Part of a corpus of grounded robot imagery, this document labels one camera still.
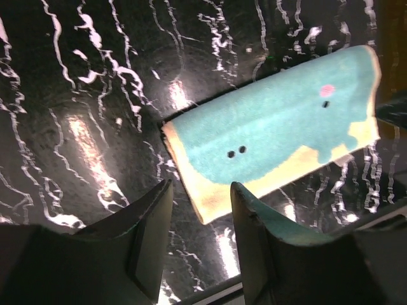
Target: pink cheek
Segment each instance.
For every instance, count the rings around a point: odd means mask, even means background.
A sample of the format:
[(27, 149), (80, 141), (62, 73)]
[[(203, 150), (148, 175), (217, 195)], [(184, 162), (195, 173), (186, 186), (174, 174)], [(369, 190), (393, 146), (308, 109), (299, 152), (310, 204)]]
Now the pink cheek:
[(321, 97), (330, 97), (335, 92), (335, 87), (333, 85), (322, 86), (319, 95)]

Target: towel fold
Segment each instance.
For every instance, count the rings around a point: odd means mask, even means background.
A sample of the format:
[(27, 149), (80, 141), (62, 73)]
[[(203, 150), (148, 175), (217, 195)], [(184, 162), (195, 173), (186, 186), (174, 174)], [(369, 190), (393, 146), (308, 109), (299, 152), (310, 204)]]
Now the towel fold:
[(203, 224), (231, 212), (230, 184), (262, 197), (379, 139), (377, 56), (334, 52), (192, 109), (162, 128)]

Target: pink spot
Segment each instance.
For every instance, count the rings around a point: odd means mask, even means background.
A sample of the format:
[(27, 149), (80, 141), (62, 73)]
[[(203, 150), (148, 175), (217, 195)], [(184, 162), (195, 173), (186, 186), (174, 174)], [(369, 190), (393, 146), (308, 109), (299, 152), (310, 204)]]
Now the pink spot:
[(335, 87), (333, 85), (324, 85), (319, 92), (321, 97), (330, 97), (335, 92)]

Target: blue towel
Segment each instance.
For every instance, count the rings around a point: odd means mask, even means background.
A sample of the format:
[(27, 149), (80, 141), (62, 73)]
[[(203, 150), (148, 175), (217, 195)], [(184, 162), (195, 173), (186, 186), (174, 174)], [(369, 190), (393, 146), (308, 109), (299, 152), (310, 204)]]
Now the blue towel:
[(347, 48), (165, 124), (165, 144), (200, 221), (231, 212), (233, 181), (259, 198), (379, 139), (380, 76), (372, 48)]

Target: black tabletop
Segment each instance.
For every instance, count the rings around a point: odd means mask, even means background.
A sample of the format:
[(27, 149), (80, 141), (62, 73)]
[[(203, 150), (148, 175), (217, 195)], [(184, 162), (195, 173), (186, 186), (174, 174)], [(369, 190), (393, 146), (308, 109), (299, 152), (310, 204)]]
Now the black tabletop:
[[(73, 233), (172, 179), (160, 304), (238, 276), (231, 215), (199, 223), (160, 126), (341, 48), (368, 44), (382, 56), (378, 33), (391, 25), (377, 13), (373, 0), (3, 1), (0, 222)], [(391, 92), (397, 38), (386, 46)], [(398, 128), (380, 133), (347, 165), (325, 166), (264, 201), (323, 232), (392, 204), (406, 194), (407, 141)]]

